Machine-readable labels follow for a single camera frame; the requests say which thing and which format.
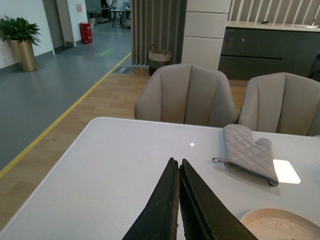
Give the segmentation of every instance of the chair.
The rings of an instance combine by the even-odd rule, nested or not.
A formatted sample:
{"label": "chair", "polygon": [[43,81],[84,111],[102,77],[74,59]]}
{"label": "chair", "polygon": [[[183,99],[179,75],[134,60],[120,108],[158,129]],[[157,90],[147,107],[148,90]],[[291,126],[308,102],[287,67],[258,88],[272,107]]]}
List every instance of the chair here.
{"label": "chair", "polygon": [[285,72],[254,77],[237,123],[253,131],[320,135],[320,83]]}
{"label": "chair", "polygon": [[157,69],[134,106],[134,118],[213,126],[234,124],[237,110],[227,77],[195,64]]}

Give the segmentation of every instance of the gray floor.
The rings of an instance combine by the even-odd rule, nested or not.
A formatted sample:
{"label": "gray floor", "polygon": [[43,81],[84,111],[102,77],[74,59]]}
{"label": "gray floor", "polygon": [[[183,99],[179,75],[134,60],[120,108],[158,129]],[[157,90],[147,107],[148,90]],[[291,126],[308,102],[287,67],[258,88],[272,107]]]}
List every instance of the gray floor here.
{"label": "gray floor", "polygon": [[90,44],[37,56],[37,71],[0,74],[0,170],[131,52],[130,29],[116,24],[96,25]]}

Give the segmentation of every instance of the dark gray cabinet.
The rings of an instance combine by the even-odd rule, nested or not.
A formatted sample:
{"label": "dark gray cabinet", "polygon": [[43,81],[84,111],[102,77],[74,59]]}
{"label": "dark gray cabinet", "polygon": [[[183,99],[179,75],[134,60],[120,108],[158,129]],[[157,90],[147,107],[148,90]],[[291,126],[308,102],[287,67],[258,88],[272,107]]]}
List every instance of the dark gray cabinet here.
{"label": "dark gray cabinet", "polygon": [[287,72],[308,77],[320,51],[320,32],[227,27],[218,70],[228,79]]}

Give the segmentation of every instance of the gold planter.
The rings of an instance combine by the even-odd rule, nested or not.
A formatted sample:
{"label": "gold planter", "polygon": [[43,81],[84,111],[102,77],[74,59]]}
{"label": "gold planter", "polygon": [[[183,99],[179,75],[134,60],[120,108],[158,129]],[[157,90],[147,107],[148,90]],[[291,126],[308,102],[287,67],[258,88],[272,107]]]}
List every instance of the gold planter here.
{"label": "gold planter", "polygon": [[24,72],[37,70],[34,49],[29,41],[19,42],[18,40],[10,40],[10,44]]}

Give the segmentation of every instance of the green leaves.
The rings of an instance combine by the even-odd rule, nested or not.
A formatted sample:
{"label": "green leaves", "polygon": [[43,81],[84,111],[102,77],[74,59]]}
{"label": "green leaves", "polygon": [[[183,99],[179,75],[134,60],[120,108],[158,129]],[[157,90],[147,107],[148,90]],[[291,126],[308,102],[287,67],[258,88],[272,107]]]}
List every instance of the green leaves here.
{"label": "green leaves", "polygon": [[19,43],[23,41],[30,41],[32,44],[39,46],[36,42],[40,43],[39,35],[40,28],[35,24],[30,24],[23,17],[17,17],[16,19],[5,16],[0,19],[0,35],[2,40],[19,40]]}

